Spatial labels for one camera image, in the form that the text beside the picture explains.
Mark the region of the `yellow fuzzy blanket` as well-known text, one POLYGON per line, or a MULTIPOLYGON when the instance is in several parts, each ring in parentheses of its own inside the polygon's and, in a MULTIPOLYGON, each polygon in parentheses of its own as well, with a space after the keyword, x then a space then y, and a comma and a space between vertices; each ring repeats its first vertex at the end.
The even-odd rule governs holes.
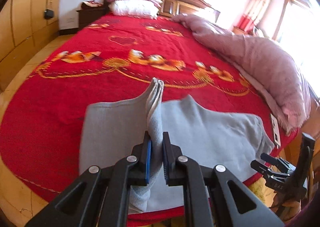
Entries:
MULTIPOLYGON (((273 212, 278 209, 278 203, 280 195, 276 191, 265 186, 265 180, 260 178, 256 182, 248 186, 248 188, 267 206, 270 207, 273 212)), ((287 200, 284 204, 288 208, 287 213, 283 217, 283 221, 287 222, 298 215, 301 211, 301 202, 297 202, 294 199, 287 200)))

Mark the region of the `white smartphone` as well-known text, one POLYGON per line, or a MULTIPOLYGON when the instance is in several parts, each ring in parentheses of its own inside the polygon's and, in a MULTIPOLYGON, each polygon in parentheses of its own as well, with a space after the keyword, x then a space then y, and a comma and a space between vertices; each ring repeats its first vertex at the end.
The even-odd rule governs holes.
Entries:
POLYGON ((273 132, 273 141, 277 148, 281 147, 281 140, 280 140, 280 132, 279 132, 279 126, 278 121, 274 117, 273 114, 270 114, 270 120, 272 124, 272 132, 273 132))

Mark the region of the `pink checkered quilt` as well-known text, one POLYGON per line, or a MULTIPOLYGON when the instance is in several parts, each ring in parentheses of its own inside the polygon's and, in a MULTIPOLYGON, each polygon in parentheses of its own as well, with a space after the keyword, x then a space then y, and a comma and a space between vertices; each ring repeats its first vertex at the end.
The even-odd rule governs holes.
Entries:
POLYGON ((196 15, 177 15, 194 38, 234 65, 264 97, 279 125, 291 133, 311 111, 309 86, 293 58, 268 38, 234 34, 196 15))

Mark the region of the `red floral bedspread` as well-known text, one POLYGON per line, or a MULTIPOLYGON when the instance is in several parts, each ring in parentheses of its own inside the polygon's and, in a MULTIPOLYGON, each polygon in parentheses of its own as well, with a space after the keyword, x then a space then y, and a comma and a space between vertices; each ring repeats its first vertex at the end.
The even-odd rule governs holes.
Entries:
POLYGON ((154 78, 163 99, 252 113, 272 135, 270 109, 240 72, 166 18, 106 15, 53 53, 37 56, 16 91, 1 96, 1 210, 26 222, 78 175, 85 110, 140 95, 154 78))

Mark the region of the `red white curtain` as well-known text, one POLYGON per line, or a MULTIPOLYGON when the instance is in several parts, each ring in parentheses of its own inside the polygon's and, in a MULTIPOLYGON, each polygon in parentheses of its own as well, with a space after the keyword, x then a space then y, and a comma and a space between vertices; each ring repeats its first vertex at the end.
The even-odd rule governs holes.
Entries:
POLYGON ((249 32, 264 17, 271 0, 250 0, 236 27, 249 32))

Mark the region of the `dark wooden nightstand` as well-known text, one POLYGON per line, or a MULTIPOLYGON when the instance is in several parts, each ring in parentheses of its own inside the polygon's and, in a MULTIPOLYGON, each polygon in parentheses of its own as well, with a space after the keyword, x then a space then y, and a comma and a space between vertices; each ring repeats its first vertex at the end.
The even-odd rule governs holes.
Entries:
POLYGON ((82 30, 84 27, 88 26, 95 20, 101 18, 106 14, 105 8, 92 8, 92 9, 80 9, 77 10, 78 13, 78 30, 82 30))

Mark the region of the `small black hanging bag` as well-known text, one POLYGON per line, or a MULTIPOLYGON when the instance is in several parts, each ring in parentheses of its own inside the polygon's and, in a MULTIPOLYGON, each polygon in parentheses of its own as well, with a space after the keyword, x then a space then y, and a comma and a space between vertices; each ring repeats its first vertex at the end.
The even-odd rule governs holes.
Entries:
POLYGON ((50 20, 55 16, 55 13, 51 9, 45 9, 44 10, 44 19, 45 20, 50 20))

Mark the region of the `cloth on nightstand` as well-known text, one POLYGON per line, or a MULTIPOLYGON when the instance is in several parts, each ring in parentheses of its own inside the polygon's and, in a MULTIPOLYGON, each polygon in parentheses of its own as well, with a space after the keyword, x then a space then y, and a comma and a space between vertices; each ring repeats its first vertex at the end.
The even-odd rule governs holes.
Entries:
POLYGON ((103 8, 104 4, 97 2, 95 0, 90 0, 90 1, 82 1, 80 8, 81 9, 98 9, 98 8, 103 8))

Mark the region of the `lower white pillow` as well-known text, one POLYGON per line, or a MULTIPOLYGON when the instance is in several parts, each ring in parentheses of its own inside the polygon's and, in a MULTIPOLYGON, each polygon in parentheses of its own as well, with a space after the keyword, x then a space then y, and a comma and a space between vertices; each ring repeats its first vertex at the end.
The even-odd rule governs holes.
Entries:
POLYGON ((158 8, 147 0, 116 0, 108 5, 110 11, 117 16, 157 19, 158 8))

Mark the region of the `wooden wardrobe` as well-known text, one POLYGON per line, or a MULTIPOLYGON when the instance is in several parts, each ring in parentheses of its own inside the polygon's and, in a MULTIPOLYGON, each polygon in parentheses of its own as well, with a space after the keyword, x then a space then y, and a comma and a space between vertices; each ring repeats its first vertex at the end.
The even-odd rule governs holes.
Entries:
POLYGON ((59 31, 59 0, 7 0, 1 10, 1 91, 59 31), (55 16, 44 19, 44 10, 55 16))

